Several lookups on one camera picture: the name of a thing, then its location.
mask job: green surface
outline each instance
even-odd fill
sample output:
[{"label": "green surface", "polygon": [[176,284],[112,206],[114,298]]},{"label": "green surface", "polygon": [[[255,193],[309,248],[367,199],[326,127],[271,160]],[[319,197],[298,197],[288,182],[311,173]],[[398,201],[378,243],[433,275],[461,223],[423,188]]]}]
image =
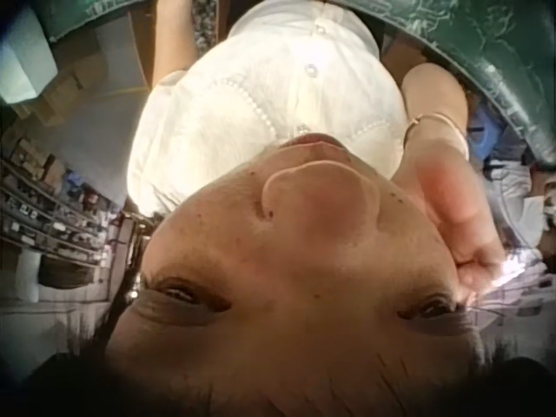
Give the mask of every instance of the green surface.
[{"label": "green surface", "polygon": [[553,0],[335,0],[421,40],[556,167]]},{"label": "green surface", "polygon": [[123,6],[145,0],[31,0],[49,42]]}]

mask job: mouth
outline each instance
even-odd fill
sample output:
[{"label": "mouth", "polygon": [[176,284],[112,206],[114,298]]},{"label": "mouth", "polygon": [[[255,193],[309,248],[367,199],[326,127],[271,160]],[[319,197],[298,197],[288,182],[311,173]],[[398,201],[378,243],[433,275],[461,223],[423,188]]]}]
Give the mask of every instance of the mouth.
[{"label": "mouth", "polygon": [[297,145],[310,145],[319,142],[327,143],[329,145],[335,146],[336,148],[347,150],[347,148],[342,145],[340,141],[334,139],[332,136],[324,135],[322,133],[309,133],[307,135],[296,137],[295,139],[292,139],[291,141],[288,141],[281,145],[280,148],[289,148],[291,146]]}]

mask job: white blouse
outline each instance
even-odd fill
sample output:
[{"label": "white blouse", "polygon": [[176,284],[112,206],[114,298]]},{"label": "white blouse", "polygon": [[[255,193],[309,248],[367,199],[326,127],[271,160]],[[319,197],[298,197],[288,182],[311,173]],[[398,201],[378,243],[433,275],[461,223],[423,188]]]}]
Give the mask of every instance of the white blouse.
[{"label": "white blouse", "polygon": [[335,137],[390,178],[406,127],[400,91],[353,12],[267,0],[187,73],[154,88],[129,160],[129,195],[143,214],[166,214],[268,145],[308,132]]}]

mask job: finger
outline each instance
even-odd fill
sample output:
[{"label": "finger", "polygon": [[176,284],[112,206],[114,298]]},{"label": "finger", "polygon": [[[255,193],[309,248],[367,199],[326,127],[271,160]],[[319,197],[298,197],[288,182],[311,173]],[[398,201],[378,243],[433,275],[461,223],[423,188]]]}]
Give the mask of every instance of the finger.
[{"label": "finger", "polygon": [[471,261],[458,266],[460,284],[477,293],[487,291],[499,275],[500,264],[498,263],[483,265]]}]

